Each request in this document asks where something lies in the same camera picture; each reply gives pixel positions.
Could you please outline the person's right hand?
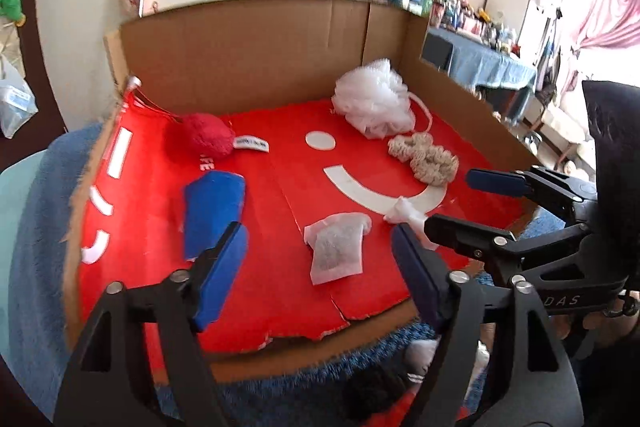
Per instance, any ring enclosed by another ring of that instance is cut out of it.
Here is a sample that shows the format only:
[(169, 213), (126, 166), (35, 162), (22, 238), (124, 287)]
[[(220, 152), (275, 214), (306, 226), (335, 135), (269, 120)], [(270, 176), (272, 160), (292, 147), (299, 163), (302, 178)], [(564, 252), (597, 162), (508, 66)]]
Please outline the person's right hand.
[(614, 341), (629, 335), (639, 320), (639, 310), (634, 314), (623, 311), (623, 301), (617, 299), (610, 309), (587, 314), (583, 319), (560, 315), (555, 319), (556, 332), (564, 339), (574, 324), (582, 325), (587, 332), (596, 333), (596, 343), (610, 345)]

